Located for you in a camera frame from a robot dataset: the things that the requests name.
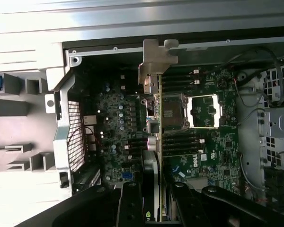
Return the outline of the open metal socket cover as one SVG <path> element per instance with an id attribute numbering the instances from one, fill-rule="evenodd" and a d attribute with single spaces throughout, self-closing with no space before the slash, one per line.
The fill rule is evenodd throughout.
<path id="1" fill-rule="evenodd" d="M 217 94 L 189 96 L 186 117 L 189 127 L 194 129 L 218 129 L 222 107 Z"/>

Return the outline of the green motherboard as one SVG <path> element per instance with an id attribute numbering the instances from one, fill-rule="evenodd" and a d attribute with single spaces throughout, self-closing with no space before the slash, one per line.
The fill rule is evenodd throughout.
<path id="1" fill-rule="evenodd" d="M 147 117 L 154 99 L 142 93 L 131 71 L 108 73 L 97 80 L 84 100 L 84 123 L 90 151 L 98 158 L 102 182 L 138 181 L 144 201 L 154 199 L 154 172 L 146 155 Z M 234 74 L 200 66 L 175 68 L 162 76 L 163 97 L 172 94 L 217 94 L 222 107 L 218 129 L 163 130 L 163 166 L 173 181 L 186 182 L 197 191 L 218 186 L 242 194 L 239 133 Z"/>

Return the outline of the grey parts rack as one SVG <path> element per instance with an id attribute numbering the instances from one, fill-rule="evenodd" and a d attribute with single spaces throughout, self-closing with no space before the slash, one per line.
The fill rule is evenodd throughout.
<path id="1" fill-rule="evenodd" d="M 49 93 L 45 74 L 22 72 L 1 74 L 10 87 L 0 91 L 0 172 L 28 171 L 34 161 L 41 169 L 53 161 L 56 118 L 46 113 Z"/>

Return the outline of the black open PC case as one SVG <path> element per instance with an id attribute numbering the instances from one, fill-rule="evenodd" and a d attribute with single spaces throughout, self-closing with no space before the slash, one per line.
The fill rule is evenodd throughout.
<path id="1" fill-rule="evenodd" d="M 164 45 L 165 40 L 156 40 L 158 40 L 160 46 Z M 141 44 L 124 44 L 114 46 L 112 49 L 79 47 L 68 51 L 67 60 L 70 69 L 61 80 L 60 86 L 54 91 L 52 104 L 57 120 L 57 131 L 53 140 L 54 157 L 58 173 L 68 173 L 69 187 L 63 189 L 69 192 L 70 197 L 96 185 L 114 190 L 121 188 L 122 184 L 126 182 L 139 183 L 134 180 L 120 182 L 113 188 L 103 184 L 99 160 L 94 152 L 90 151 L 87 141 L 84 123 L 84 100 L 91 89 L 97 88 L 97 80 L 100 77 L 108 73 L 116 74 L 125 70 L 133 73 L 136 85 L 141 86 L 142 93 L 145 94 L 143 85 L 138 81 L 139 65 L 143 58 L 143 41 Z M 210 67 L 213 71 L 221 69 L 232 71 L 234 74 L 237 120 L 239 122 L 237 82 L 242 78 L 250 79 L 268 69 L 280 69 L 284 66 L 284 37 L 196 44 L 178 42 L 178 47 L 170 48 L 169 54 L 177 56 L 178 63 L 171 65 L 164 74 L 170 69 L 192 69 L 200 66 Z M 252 201 L 245 196 L 245 182 L 241 168 L 240 174 L 242 194 L 239 196 Z M 170 185 L 173 183 L 177 182 L 171 179 L 169 170 L 163 166 L 165 194 L 163 221 L 155 220 L 154 199 L 144 201 L 142 197 L 144 227 L 183 227 L 170 189 Z M 181 183 L 185 183 L 190 189 L 196 190 L 186 182 Z"/>

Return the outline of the black chassis switch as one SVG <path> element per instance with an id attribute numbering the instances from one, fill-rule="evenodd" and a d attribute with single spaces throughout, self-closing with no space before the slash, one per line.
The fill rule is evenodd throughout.
<path id="1" fill-rule="evenodd" d="M 67 172 L 60 172 L 59 178 L 60 178 L 60 188 L 63 189 L 69 187 L 69 179 Z"/>

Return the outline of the CPU socket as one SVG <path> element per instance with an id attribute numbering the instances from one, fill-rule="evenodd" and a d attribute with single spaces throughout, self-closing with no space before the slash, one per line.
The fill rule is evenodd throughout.
<path id="1" fill-rule="evenodd" d="M 187 116 L 188 97 L 184 94 L 163 97 L 163 130 L 178 131 L 190 127 Z"/>

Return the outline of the silver perforated drive cage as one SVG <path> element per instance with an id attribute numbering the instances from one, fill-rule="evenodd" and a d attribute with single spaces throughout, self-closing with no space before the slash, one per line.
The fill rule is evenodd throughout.
<path id="1" fill-rule="evenodd" d="M 284 215 L 284 66 L 236 84 L 245 196 Z"/>

